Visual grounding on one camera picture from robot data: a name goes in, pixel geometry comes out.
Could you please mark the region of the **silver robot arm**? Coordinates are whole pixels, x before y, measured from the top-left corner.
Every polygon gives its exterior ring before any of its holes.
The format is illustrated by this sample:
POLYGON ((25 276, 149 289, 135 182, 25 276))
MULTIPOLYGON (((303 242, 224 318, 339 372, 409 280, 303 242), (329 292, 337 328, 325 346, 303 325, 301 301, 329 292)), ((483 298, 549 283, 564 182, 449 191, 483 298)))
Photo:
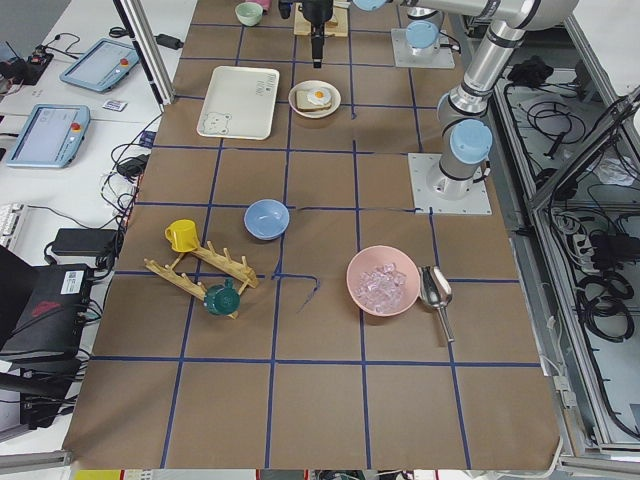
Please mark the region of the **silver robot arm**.
POLYGON ((490 129, 480 120, 508 60, 527 31, 551 28, 564 21, 576 1, 404 1, 422 8, 469 15, 491 21, 461 83, 443 95, 437 116, 442 127, 443 152, 427 174, 429 188, 447 200, 468 194, 473 176, 487 159, 493 143, 490 129))
MULTIPOLYGON (((313 67, 322 67, 325 26, 333 17, 334 2, 330 0, 298 1, 297 10, 310 25, 311 58, 313 67)), ((417 1, 402 1, 411 19, 405 30, 407 44, 413 50, 425 50, 439 43, 442 12, 433 8, 419 6, 417 1)))

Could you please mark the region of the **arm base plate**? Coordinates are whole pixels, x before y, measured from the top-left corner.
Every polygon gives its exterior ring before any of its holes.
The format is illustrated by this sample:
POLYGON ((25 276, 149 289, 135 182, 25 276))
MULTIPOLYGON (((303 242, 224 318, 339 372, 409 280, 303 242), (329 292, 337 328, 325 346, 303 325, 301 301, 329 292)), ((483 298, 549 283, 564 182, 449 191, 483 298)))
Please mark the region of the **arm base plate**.
POLYGON ((392 29, 391 42, 393 46, 394 62, 396 67, 423 68, 423 69, 447 69, 455 67, 451 50, 445 47, 441 41, 444 35, 438 29, 433 34, 426 35, 427 39, 438 39, 426 48, 418 48, 407 41, 406 29, 392 29))
POLYGON ((414 210, 421 214, 492 214, 480 166, 471 179, 452 180, 440 169, 440 154, 409 153, 408 166, 414 210))

